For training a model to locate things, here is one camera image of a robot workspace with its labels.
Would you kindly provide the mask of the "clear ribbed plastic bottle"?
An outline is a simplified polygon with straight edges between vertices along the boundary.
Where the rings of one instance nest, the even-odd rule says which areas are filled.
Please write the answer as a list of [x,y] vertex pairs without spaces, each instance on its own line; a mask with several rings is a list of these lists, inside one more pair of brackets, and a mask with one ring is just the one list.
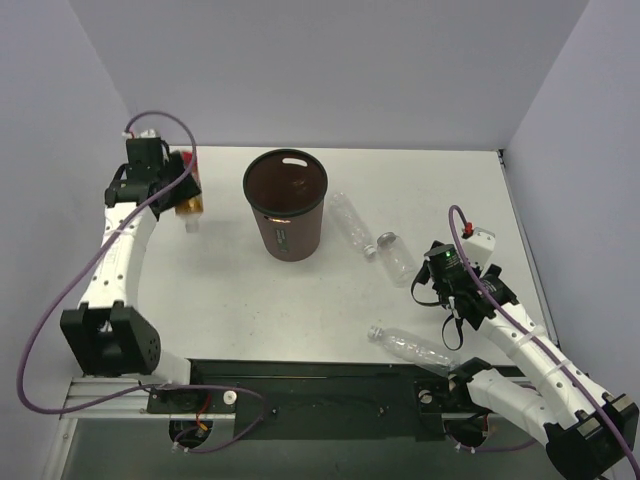
[[329,214],[349,244],[366,260],[376,255],[373,235],[351,200],[342,192],[331,195]]

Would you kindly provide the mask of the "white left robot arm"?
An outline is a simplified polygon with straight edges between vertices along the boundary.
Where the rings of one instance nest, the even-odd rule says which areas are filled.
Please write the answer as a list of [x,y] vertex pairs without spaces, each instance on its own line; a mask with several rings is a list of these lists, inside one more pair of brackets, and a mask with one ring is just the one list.
[[105,191],[106,251],[78,307],[62,313],[61,330],[88,376],[188,384],[190,361],[162,346],[137,303],[147,245],[161,214],[174,211],[189,233],[199,228],[199,177],[184,173],[191,154],[171,150],[153,130],[125,146],[127,161]]

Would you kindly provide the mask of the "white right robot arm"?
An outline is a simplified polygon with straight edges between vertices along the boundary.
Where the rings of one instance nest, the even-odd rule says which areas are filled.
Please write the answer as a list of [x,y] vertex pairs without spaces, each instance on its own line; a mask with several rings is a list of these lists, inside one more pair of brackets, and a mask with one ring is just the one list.
[[566,479],[595,479],[622,459],[633,468],[639,408],[591,380],[547,337],[492,265],[478,276],[452,244],[436,241],[416,277],[431,282],[457,325],[469,324],[497,346],[531,386],[473,358],[452,375],[453,390],[525,431]]

